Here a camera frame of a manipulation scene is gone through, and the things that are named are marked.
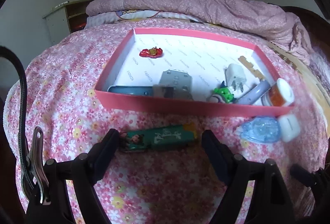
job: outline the blue plastic object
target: blue plastic object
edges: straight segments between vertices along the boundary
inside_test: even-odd
[[[155,90],[159,88],[164,98],[173,98],[174,88],[170,86],[111,86],[108,92],[135,96],[155,96]]]
[[[275,143],[281,138],[281,130],[274,117],[255,117],[240,127],[241,138],[254,143]]]

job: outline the shelf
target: shelf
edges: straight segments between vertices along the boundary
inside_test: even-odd
[[[76,16],[83,15],[83,14],[86,14],[86,13],[85,12],[80,12],[80,13],[77,13],[77,14],[74,14],[74,15],[69,16],[68,19],[72,19],[72,18],[74,18]]]
[[[44,18],[48,17],[50,14],[52,14],[55,11],[61,9],[62,7],[69,7],[69,6],[76,5],[76,4],[81,4],[81,3],[89,4],[91,1],[94,1],[94,0],[81,0],[81,1],[73,1],[73,2],[70,2],[70,1],[64,2],[64,3],[54,7],[49,13],[43,15],[42,18],[44,19]]]

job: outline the red toy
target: red toy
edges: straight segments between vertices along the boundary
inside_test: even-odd
[[[151,49],[143,49],[139,56],[141,57],[150,57],[150,58],[157,58],[162,56],[163,50],[161,48],[153,47]]]

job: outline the metal plate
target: metal plate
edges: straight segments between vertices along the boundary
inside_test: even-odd
[[[191,83],[192,77],[187,72],[172,69],[164,71],[159,81],[162,86],[173,87],[173,98],[178,99],[192,99]]]

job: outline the cartoon girl picture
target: cartoon girl picture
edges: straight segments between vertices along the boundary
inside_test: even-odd
[[[129,148],[132,144],[143,145],[143,137],[143,134],[136,134],[130,138],[127,133],[120,133],[120,146],[123,148]]]
[[[158,11],[153,10],[121,10],[115,12],[117,17],[121,19],[144,19],[144,18],[151,18],[152,16],[158,14]]]

